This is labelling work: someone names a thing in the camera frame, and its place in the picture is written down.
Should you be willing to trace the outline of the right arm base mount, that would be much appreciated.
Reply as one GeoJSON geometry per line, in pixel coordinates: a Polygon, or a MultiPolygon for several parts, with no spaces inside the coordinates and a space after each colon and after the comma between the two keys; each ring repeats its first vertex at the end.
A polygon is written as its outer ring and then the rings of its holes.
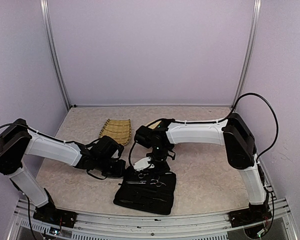
{"type": "Polygon", "coordinates": [[[228,215],[232,228],[255,224],[266,218],[272,218],[272,213],[269,210],[251,210],[250,208],[231,211],[228,215]]]}

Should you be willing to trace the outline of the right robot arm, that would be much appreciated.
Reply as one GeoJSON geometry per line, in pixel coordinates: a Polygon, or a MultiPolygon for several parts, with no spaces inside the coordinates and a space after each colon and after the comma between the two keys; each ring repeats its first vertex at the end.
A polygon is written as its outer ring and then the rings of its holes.
{"type": "Polygon", "coordinates": [[[135,172],[166,168],[166,159],[177,144],[200,143],[224,146],[228,164],[238,170],[248,193],[246,218],[256,222],[269,210],[270,193],[266,188],[260,156],[274,143],[258,153],[255,137],[238,113],[232,109],[224,118],[208,121],[187,121],[159,118],[142,125],[134,135],[134,144],[152,151],[130,167],[135,172]]]}

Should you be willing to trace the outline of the black zip tool case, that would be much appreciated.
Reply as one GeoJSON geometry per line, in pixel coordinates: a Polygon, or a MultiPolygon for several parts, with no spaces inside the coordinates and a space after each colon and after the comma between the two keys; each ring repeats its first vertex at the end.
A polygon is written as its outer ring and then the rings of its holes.
{"type": "Polygon", "coordinates": [[[169,215],[174,205],[174,192],[177,183],[175,173],[169,171],[157,174],[152,171],[136,172],[129,166],[124,174],[119,190],[114,196],[113,203],[117,206],[142,212],[169,215]],[[145,177],[146,184],[129,184],[126,181],[139,180],[138,174],[148,173],[145,177]],[[150,180],[160,177],[160,181],[166,186],[156,187],[150,185],[150,180]]]}

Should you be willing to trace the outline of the straight silver scissors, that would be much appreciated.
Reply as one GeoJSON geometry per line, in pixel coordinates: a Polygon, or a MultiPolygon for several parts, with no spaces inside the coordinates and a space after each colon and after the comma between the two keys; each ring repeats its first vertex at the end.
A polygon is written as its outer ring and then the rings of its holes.
{"type": "Polygon", "coordinates": [[[147,181],[145,180],[145,177],[148,175],[148,173],[139,173],[137,177],[139,180],[129,180],[126,181],[127,184],[146,184],[147,181]]]}

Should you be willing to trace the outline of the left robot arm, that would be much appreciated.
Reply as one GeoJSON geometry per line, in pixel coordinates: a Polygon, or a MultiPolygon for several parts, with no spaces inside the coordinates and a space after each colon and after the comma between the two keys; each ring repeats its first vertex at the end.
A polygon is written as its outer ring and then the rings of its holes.
{"type": "Polygon", "coordinates": [[[60,218],[49,192],[42,188],[23,164],[25,155],[58,161],[75,169],[85,170],[89,176],[93,170],[101,172],[99,180],[121,178],[126,162],[121,159],[124,146],[109,136],[103,136],[89,144],[66,141],[41,133],[19,118],[0,126],[0,173],[35,205],[47,221],[60,218]]]}

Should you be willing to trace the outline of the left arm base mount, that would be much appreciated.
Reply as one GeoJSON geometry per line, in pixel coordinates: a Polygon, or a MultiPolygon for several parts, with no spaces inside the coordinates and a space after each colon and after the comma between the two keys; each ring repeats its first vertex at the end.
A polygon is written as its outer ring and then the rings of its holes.
{"type": "Polygon", "coordinates": [[[60,227],[74,228],[77,213],[74,211],[63,210],[59,208],[54,209],[39,209],[36,208],[33,214],[35,220],[39,220],[52,225],[58,225],[60,227]]]}

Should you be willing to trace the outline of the thinning silver scissors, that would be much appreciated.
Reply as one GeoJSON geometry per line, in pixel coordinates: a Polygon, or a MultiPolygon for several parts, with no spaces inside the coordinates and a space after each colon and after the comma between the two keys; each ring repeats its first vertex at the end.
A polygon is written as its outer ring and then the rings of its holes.
{"type": "Polygon", "coordinates": [[[166,186],[166,184],[162,181],[160,181],[160,177],[154,177],[153,179],[150,180],[150,185],[154,185],[156,187],[162,187],[162,186],[166,186]]]}

